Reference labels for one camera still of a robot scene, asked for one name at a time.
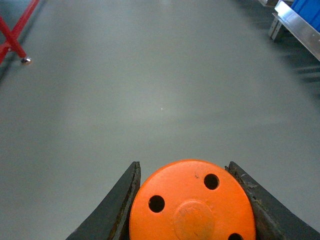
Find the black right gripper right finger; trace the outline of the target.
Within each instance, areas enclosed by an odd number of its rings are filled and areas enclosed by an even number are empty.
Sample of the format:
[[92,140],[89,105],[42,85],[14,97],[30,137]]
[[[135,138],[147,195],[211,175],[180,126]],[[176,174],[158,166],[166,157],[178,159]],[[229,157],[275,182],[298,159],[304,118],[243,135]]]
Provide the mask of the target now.
[[320,233],[309,226],[238,164],[231,161],[225,170],[246,193],[254,215],[257,240],[318,240]]

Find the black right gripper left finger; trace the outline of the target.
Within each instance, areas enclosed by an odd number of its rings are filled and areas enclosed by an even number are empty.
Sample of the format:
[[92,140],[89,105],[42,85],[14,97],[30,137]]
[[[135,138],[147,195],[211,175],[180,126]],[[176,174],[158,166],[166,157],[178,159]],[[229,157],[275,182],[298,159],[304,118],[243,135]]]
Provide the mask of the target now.
[[130,211],[141,186],[141,166],[130,164],[96,209],[68,240],[128,240]]

